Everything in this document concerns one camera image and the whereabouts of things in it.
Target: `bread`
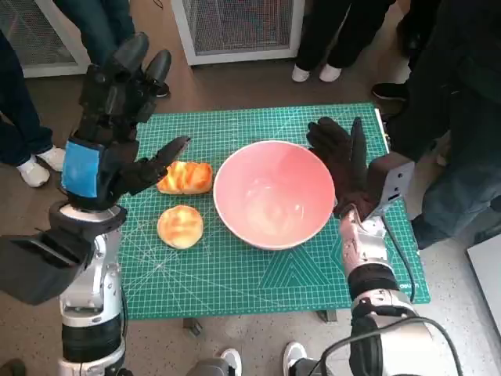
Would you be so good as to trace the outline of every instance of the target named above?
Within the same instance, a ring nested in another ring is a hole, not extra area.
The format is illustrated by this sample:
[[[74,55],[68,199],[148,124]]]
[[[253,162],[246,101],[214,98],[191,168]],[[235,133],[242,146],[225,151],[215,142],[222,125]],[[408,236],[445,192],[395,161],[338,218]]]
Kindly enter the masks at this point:
[[[202,237],[204,221],[195,208],[178,205],[162,213],[158,219],[157,232],[169,247],[186,249]]]
[[[208,163],[173,162],[167,175],[157,183],[160,193],[199,194],[212,187],[212,167]]]

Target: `wire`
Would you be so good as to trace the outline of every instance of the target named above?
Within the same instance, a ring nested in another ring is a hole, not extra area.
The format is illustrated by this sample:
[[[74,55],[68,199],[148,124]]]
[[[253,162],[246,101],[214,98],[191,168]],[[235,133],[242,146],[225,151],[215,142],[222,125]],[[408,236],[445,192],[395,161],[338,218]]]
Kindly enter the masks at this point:
[[[463,370],[461,369],[461,362],[460,362],[460,357],[457,354],[456,347],[454,346],[454,342],[452,342],[452,339],[450,338],[449,334],[447,331],[444,329],[442,325],[437,323],[435,320],[428,319],[427,317],[407,317],[405,319],[399,320],[394,322],[393,324],[386,325],[384,327],[380,327],[379,329],[373,330],[373,331],[368,331],[367,333],[362,333],[362,334],[357,334],[357,335],[351,335],[349,337],[346,337],[344,339],[341,339],[340,341],[334,343],[330,347],[328,347],[323,353],[322,356],[320,357],[320,360],[316,363],[316,365],[312,368],[308,376],[312,376],[312,374],[316,371],[318,366],[320,365],[320,371],[322,373],[322,376],[327,376],[327,358],[329,357],[330,354],[332,354],[334,351],[340,349],[343,346],[349,345],[352,342],[357,342],[361,341],[363,339],[373,337],[375,335],[381,335],[383,333],[388,333],[389,331],[394,331],[400,327],[404,327],[405,325],[409,324],[416,324],[416,323],[426,323],[430,324],[438,329],[440,333],[444,336],[445,340],[447,341],[447,345],[449,345],[449,348],[451,349],[452,357],[454,358],[454,364],[456,365],[456,371],[458,376],[463,376]]]
[[[382,215],[381,219],[383,220],[384,227],[386,227],[386,231],[388,231],[388,235],[391,238],[391,242],[395,246],[395,249],[398,252],[398,255],[402,259],[402,262],[404,263],[405,269],[407,269],[407,274],[409,274],[409,279],[410,279],[410,301],[414,302],[414,297],[416,296],[416,283],[414,282],[414,274],[413,270],[409,264],[409,260],[406,258],[404,255],[404,252],[402,248],[400,248],[400,243],[397,241],[397,238],[395,237],[395,234],[393,233],[393,230],[391,229],[390,225],[388,225],[388,222],[386,220],[386,216]]]
[[[122,336],[127,337],[128,329],[128,307],[127,307],[127,296],[125,295],[125,290],[122,287],[122,315],[124,316],[124,323],[122,325]]]

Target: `table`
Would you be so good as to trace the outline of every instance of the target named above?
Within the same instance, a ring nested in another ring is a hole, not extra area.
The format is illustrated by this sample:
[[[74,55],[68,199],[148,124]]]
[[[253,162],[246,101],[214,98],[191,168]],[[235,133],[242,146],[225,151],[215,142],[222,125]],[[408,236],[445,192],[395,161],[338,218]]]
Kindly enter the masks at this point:
[[[350,129],[362,118],[368,161],[386,153],[380,121],[372,104],[283,107],[156,114],[140,125],[140,157],[150,157],[176,136],[193,138],[183,161],[206,161],[214,172],[234,151],[263,139],[306,145],[307,124],[322,116]],[[167,208],[187,204],[204,217],[204,236],[188,250],[176,251],[157,236],[157,220]],[[338,221],[332,218],[310,241],[288,251],[262,251],[232,235],[214,208],[212,194],[171,196],[156,187],[124,197],[128,209],[120,260],[131,319],[224,316],[286,311],[343,309],[351,305],[341,264]],[[415,302],[430,301],[412,229],[403,202],[388,212],[416,279]],[[403,291],[410,292],[404,266],[387,239],[389,257]]]

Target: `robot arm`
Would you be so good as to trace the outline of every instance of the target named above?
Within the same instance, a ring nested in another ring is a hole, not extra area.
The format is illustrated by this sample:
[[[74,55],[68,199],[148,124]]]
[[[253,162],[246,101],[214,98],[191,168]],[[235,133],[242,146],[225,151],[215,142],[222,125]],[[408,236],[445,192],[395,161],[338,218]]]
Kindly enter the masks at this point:
[[[147,50],[139,33],[103,67],[88,68],[83,114],[63,168],[68,201],[50,208],[50,230],[0,237],[0,289],[32,305],[60,295],[63,376],[130,374],[121,369],[127,310],[118,264],[127,211],[117,202],[157,183],[189,142],[178,137],[151,159],[136,160],[137,124],[153,113],[171,61],[160,51],[143,73]]]
[[[384,213],[407,191],[414,163],[389,153],[373,160],[367,169],[360,119],[355,119],[351,135],[325,118],[308,127],[313,153],[323,160],[333,179],[341,182],[336,185],[334,214],[341,220],[342,261],[352,300],[351,337],[323,353],[319,361],[322,374],[327,375],[328,355],[347,344],[351,344],[354,376],[442,374],[442,360],[424,323],[437,326],[451,345],[450,338],[433,320],[419,317],[412,304],[413,293],[409,299],[399,290],[384,242],[390,231]],[[461,374],[453,345],[451,350]]]

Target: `pink bowl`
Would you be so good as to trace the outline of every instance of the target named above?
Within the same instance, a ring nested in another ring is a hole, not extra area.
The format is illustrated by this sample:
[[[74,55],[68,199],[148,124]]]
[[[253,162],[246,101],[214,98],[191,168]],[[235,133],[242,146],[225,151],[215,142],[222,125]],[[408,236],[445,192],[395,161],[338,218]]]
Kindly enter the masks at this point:
[[[308,149],[262,141],[232,154],[214,180],[221,220],[240,239],[278,251],[315,236],[334,207],[330,173]]]

